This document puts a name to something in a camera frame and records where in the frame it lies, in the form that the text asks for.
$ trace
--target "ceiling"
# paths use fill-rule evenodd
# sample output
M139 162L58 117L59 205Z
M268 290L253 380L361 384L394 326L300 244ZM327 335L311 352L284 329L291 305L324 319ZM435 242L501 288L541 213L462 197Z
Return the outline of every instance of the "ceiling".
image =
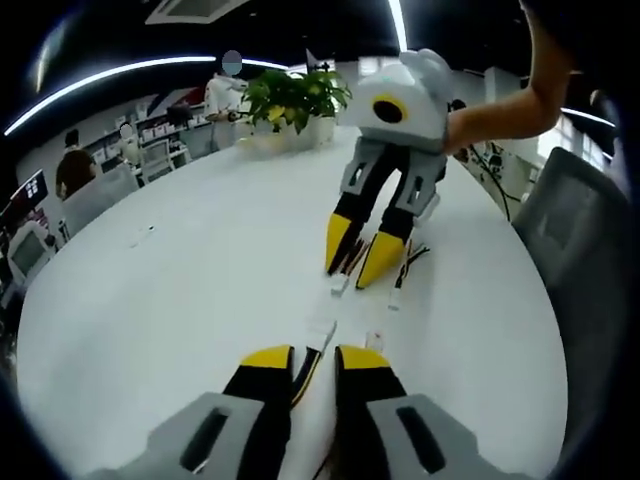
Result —
M2 29L5 94L0 125L6 128L47 95L91 74L141 60L239 51L252 58L304 63L316 57L354 60L397 54L387 0L251 0L210 25L145 25L160 0L49 0L15 2L20 26ZM492 65L525 76L529 33L518 0L401 0L409 48L438 51L454 69L482 72ZM260 69L245 67L241 76ZM3 138L9 161L95 112L147 94L204 84L210 64L141 69L64 97ZM567 105L589 111L593 85L574 76ZM610 151L608 127L585 120L589 132Z

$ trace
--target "potted plant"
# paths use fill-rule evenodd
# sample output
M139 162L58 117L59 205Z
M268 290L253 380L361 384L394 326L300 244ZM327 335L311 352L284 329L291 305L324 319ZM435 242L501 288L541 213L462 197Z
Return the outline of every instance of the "potted plant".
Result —
M351 92L336 86L336 72L289 75L267 70L249 82L242 101L249 105L253 143L272 152L315 148L331 140L336 104L345 108Z

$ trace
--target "ceiling vent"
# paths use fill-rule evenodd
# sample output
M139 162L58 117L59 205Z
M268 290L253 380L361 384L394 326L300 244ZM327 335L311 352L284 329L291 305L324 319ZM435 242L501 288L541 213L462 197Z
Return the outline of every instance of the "ceiling vent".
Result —
M162 0L145 22L208 24L249 0Z

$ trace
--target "led light strip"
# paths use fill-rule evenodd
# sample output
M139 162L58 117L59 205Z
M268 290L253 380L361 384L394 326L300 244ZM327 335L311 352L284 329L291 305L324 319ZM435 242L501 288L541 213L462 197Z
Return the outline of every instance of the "led light strip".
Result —
M588 113L580 112L578 110L572 110L571 108L562 108L562 112L566 113L567 115L575 115L577 117L593 120L594 122L604 123L605 125L609 125L610 127L615 127L615 125L609 120L605 120L604 118L596 117L595 115L590 115Z
M208 57L208 56L192 56L192 57L173 57L173 58L160 58L157 60L147 60L144 62L132 63L130 65L123 65L122 67L112 68L110 70L105 70L104 72L96 73L95 75L91 75L85 79L82 79L76 83L72 83L71 85L64 87L62 90L58 90L56 93L49 95L47 98L42 100L40 103L31 107L27 112L20 116L15 122L13 122L5 131L4 135L8 136L13 133L18 127L24 125L30 118L35 116L41 110L44 110L46 107L51 105L52 103L60 100L65 95L70 94L76 90L79 90L87 85L90 85L99 80L103 80L105 78L113 77L114 75L118 75L120 73L130 72L132 70L138 70L140 68L147 67L155 67L158 65L171 65L176 63L203 63L203 62L214 62L216 57ZM286 70L287 67L284 65L279 65L277 63L263 62L261 60L251 60L251 59L243 59L242 63L247 65L255 65L259 67L265 68L276 68L278 70Z
M393 23L396 27L396 35L398 37L398 47L401 52L407 50L407 33L404 28L404 18L402 17L402 7L400 0L389 0L389 8L393 16Z

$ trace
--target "round table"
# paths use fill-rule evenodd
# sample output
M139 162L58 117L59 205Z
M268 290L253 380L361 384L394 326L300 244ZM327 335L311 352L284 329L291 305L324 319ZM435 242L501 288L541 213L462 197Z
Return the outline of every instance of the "round table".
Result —
M285 343L303 354L306 320L328 294L326 224L357 135L338 128L329 147L268 160L238 147L205 157L125 198L45 267L22 312L18 387L71 473L141 454L153 428L222 391L247 354ZM431 252L412 266L401 310L386 308L395 274L340 301L329 354L292 413L280 478L313 475L333 430L333 348L364 346L374 331L407 392L472 430L487 460L536 477L556 463L567 382L542 281L455 160L438 190Z

